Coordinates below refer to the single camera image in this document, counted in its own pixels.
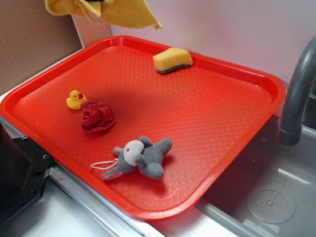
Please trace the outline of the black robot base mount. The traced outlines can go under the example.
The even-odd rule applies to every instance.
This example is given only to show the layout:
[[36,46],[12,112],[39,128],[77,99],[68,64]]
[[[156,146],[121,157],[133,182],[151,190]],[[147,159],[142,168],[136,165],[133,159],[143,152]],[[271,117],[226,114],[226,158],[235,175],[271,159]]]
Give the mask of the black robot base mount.
[[43,195],[51,155],[30,138],[11,138],[0,126],[0,226]]

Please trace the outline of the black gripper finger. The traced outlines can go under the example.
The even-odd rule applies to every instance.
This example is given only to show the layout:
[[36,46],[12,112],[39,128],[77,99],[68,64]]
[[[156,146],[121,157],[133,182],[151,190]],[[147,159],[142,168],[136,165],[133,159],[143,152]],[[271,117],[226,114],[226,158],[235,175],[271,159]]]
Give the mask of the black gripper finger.
[[85,0],[85,1],[96,1],[96,2],[104,2],[104,0]]

